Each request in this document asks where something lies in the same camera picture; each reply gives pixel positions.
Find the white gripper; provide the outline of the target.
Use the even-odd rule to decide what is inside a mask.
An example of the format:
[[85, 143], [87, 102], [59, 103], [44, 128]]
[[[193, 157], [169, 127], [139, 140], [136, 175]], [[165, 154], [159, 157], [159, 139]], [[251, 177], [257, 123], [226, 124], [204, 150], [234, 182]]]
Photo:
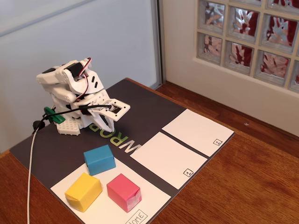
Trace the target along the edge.
[[101, 130], [112, 133], [115, 131], [114, 121], [103, 112], [111, 109], [110, 98], [106, 90], [89, 94], [79, 101], [70, 104], [72, 117], [78, 122], [79, 128], [85, 128], [90, 124], [95, 124]]

